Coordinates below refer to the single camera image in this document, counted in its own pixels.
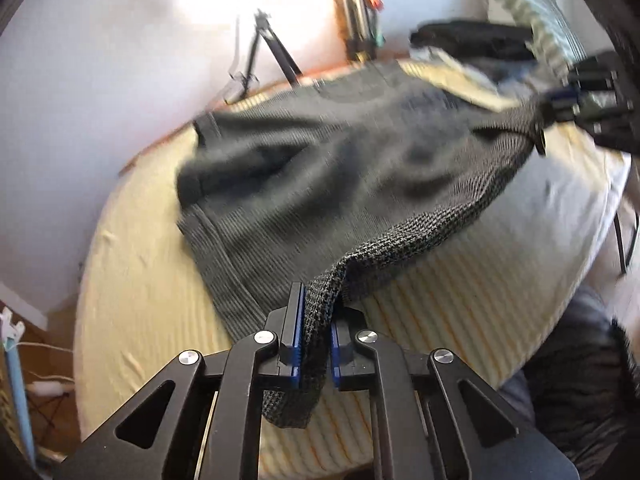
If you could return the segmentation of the white power adapter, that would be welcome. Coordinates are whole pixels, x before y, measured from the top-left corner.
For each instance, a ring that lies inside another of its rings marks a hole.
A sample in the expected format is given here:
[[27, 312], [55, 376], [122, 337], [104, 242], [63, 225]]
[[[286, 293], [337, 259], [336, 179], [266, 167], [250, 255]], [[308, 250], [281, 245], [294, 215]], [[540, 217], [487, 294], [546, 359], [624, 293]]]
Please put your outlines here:
[[72, 393], [75, 386], [71, 382], [58, 382], [57, 380], [37, 380], [26, 385], [25, 389], [33, 396], [40, 398], [57, 398]]

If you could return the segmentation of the striped yellow bed sheet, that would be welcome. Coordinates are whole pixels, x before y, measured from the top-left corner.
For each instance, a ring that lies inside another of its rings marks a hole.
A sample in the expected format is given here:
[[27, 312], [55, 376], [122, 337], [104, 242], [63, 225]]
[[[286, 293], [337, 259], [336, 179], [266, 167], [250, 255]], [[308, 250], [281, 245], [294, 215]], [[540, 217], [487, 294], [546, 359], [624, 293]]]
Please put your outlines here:
[[[546, 143], [472, 226], [360, 302], [373, 328], [447, 347], [491, 385], [530, 358], [597, 257], [630, 168], [570, 124]], [[93, 235], [74, 342], [83, 437], [180, 351], [229, 347], [177, 226], [176, 175], [195, 144], [186, 127], [140, 156]]]

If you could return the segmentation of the hanging colourful rack items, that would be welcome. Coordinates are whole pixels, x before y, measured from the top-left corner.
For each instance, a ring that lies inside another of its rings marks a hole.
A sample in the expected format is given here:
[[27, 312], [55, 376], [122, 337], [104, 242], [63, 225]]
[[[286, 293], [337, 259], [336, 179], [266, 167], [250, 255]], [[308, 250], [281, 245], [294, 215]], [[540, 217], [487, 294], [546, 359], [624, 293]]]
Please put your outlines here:
[[334, 0], [336, 24], [350, 62], [367, 63], [378, 56], [384, 37], [378, 24], [382, 0]]

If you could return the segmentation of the black folded clothes pile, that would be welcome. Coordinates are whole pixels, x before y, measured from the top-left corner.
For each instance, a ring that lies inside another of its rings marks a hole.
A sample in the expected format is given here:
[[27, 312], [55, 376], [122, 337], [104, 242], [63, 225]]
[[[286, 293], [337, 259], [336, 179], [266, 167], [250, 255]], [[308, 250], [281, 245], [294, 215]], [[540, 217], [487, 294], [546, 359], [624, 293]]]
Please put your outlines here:
[[530, 27], [469, 20], [431, 22], [419, 25], [409, 40], [413, 49], [439, 48], [459, 60], [529, 61], [535, 58], [527, 47], [533, 40]]

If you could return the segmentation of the grey checked woven pants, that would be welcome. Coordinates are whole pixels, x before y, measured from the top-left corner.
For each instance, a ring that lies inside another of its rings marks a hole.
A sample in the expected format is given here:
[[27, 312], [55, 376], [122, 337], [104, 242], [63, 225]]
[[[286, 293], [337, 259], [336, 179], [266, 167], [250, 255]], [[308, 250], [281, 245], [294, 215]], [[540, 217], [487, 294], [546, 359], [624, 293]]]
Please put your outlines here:
[[299, 388], [262, 404], [281, 428], [305, 427], [319, 401], [334, 309], [474, 222], [544, 149], [536, 102], [493, 112], [396, 63], [193, 127], [178, 227], [231, 338], [306, 289]]

